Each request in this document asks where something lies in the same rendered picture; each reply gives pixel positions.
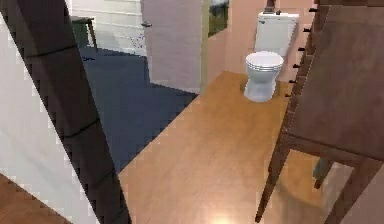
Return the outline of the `dark green table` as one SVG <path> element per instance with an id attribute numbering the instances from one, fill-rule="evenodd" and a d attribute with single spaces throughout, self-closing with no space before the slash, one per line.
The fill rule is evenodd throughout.
<path id="1" fill-rule="evenodd" d="M 70 20 L 78 46 L 85 47 L 89 43 L 89 37 L 91 37 L 93 47 L 95 50 L 98 50 L 95 31 L 93 28 L 93 18 L 84 16 L 71 16 Z"/>

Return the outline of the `white toilet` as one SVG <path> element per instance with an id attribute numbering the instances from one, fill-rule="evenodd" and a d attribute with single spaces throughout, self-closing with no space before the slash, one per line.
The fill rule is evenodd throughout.
<path id="1" fill-rule="evenodd" d="M 245 57 L 247 99 L 265 102 L 272 98 L 298 21 L 298 14 L 258 14 L 254 50 Z"/>

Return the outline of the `white room door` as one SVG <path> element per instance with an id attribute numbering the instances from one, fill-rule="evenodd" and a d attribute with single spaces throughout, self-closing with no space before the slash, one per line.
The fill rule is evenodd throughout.
<path id="1" fill-rule="evenodd" d="M 141 0 L 150 82 L 198 93 L 203 0 Z"/>

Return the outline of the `brown wooden chest of drawers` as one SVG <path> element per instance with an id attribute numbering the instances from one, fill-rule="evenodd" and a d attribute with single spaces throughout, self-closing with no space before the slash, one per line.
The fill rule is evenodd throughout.
<path id="1" fill-rule="evenodd" d="M 341 224 L 384 166 L 384 0 L 316 0 L 317 18 L 293 81 L 256 216 L 288 154 L 321 157 L 352 173 L 324 224 Z"/>

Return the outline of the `dark brown bottle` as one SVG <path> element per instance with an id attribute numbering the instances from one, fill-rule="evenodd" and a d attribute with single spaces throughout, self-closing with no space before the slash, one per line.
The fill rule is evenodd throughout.
<path id="1" fill-rule="evenodd" d="M 276 4 L 276 0 L 267 0 L 263 13 L 280 15 L 281 11 L 275 10 L 275 4 Z"/>

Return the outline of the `window with green view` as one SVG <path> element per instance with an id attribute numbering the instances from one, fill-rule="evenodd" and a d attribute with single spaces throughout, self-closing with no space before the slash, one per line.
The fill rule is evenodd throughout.
<path id="1" fill-rule="evenodd" d="M 227 28 L 229 4 L 230 0 L 210 0 L 209 37 L 214 36 Z"/>

